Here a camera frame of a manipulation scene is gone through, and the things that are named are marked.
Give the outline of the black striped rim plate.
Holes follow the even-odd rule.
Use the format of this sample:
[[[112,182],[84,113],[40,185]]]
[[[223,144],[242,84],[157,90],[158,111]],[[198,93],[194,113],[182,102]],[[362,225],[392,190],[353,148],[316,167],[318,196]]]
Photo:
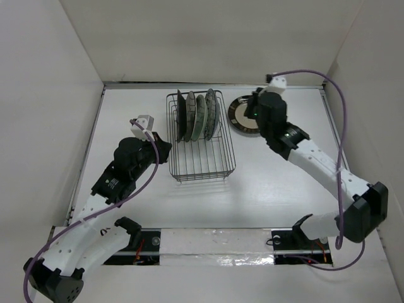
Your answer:
[[[230,125],[239,134],[247,137],[257,137],[260,134],[256,121],[244,115],[247,109],[247,101],[250,97],[251,95],[244,95],[233,100],[228,107],[227,117]]]

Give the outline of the blue floral pattern plate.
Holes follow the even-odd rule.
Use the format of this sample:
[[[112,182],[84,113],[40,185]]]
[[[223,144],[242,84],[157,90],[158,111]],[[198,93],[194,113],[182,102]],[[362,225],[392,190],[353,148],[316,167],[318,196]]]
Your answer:
[[[214,89],[210,88],[205,95],[207,106],[207,120],[205,126],[205,140],[210,141],[217,130],[220,119],[220,105]]]

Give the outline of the brown rimmed cream plate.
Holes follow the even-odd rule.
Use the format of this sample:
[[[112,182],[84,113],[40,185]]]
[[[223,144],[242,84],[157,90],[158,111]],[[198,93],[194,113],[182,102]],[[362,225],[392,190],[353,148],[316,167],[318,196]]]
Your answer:
[[[180,142],[186,134],[186,100],[180,90],[177,91],[177,142]]]

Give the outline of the teal flower plate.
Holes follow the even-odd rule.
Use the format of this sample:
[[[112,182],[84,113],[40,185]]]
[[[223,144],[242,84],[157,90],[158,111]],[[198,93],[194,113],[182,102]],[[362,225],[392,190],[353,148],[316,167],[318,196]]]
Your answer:
[[[207,119],[207,105],[203,95],[198,95],[196,98],[196,113],[194,119],[194,127],[191,135],[191,140],[196,141],[201,136]]]

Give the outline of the tree pattern cream plate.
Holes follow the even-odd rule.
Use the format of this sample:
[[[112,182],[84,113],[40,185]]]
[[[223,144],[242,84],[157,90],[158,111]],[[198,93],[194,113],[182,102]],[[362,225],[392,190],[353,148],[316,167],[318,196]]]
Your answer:
[[[184,141],[189,142],[193,133],[194,120],[196,113],[196,98],[193,91],[190,91],[186,98],[186,133]]]

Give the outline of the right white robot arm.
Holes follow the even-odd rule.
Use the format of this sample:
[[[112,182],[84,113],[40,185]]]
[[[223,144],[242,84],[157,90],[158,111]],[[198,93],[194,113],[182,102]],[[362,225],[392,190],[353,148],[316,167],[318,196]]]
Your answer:
[[[306,248],[316,239],[339,235],[360,243],[386,219],[388,188],[338,169],[306,132],[287,121],[287,104],[280,94],[258,88],[248,99],[244,115],[256,121],[272,151],[304,170],[336,199],[342,199],[336,211],[309,214],[297,221],[291,234],[295,246]]]

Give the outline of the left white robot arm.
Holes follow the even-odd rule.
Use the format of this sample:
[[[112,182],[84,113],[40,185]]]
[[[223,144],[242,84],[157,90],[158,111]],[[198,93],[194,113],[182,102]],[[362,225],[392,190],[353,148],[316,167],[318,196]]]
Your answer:
[[[30,302],[33,288],[53,302],[73,302],[83,289],[89,273],[114,253],[136,249],[141,242],[141,225],[115,212],[144,190],[147,182],[136,181],[153,165],[164,164],[172,144],[156,132],[146,141],[122,139],[114,159],[91,189],[89,198],[75,220],[24,265],[23,294]]]

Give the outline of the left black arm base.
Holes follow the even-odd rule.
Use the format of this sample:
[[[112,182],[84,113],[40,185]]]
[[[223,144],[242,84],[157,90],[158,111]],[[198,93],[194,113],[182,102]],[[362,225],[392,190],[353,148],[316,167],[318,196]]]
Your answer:
[[[104,265],[153,266],[160,264],[160,229],[143,229],[141,239],[131,237],[129,244],[111,256]]]

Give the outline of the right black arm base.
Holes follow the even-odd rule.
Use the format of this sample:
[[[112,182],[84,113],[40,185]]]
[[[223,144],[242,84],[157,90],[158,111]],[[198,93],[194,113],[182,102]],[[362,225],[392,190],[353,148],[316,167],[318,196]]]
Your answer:
[[[291,229],[271,230],[271,236],[266,244],[274,250],[314,250],[319,247],[321,250],[329,249],[328,240],[295,240],[292,237]],[[331,253],[324,254],[274,254],[274,263],[276,265],[290,264],[333,264]]]

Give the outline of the metal rail bar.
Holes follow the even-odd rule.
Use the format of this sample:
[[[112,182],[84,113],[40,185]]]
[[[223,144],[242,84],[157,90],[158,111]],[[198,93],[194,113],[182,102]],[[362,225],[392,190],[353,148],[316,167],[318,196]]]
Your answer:
[[[274,250],[271,249],[270,247],[266,247],[267,250],[264,252],[152,252],[152,251],[141,251],[139,253],[131,252],[131,251],[119,251],[116,252],[114,255],[115,256],[136,256],[137,254],[139,256],[158,256],[161,254],[173,254],[173,255],[197,255],[197,254],[264,254],[264,253],[270,253],[270,254],[298,254],[298,255],[303,255],[303,254],[324,254],[324,253],[331,253],[331,250],[325,249],[321,250],[319,247],[315,247],[314,250]]]

